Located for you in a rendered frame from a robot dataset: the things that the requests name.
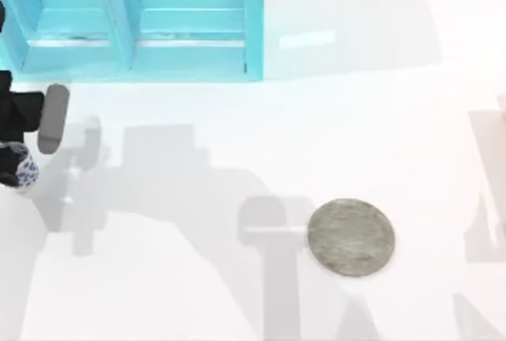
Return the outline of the blue and white cup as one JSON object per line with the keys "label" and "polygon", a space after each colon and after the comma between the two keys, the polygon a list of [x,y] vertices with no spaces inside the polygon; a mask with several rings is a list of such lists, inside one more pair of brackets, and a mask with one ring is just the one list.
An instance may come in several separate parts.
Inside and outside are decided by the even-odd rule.
{"label": "blue and white cup", "polygon": [[18,193],[26,193],[35,185],[40,174],[40,169],[32,153],[24,143],[15,142],[13,151],[20,158],[16,171],[18,179],[16,191]]}

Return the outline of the pale grey rounded box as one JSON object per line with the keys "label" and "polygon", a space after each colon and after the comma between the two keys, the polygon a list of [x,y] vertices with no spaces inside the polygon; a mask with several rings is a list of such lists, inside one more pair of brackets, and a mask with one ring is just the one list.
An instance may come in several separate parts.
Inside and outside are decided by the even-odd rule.
{"label": "pale grey rounded box", "polygon": [[62,142],[66,125],[70,91],[60,83],[47,87],[41,112],[37,146],[44,155],[54,154]]}

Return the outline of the light blue rack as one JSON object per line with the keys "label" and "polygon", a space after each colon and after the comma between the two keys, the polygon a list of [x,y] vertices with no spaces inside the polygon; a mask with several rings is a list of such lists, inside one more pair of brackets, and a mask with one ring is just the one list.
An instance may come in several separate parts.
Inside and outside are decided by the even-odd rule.
{"label": "light blue rack", "polygon": [[258,81],[264,0],[0,0],[22,82]]}

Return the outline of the grey round coaster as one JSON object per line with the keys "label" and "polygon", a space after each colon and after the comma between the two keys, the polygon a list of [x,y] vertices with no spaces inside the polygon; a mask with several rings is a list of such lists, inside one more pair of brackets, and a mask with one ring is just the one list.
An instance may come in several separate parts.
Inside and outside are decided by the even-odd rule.
{"label": "grey round coaster", "polygon": [[380,271],[395,253],[396,235],[389,217],[361,199],[333,199],[320,206],[307,224],[308,247],[325,269],[348,278]]}

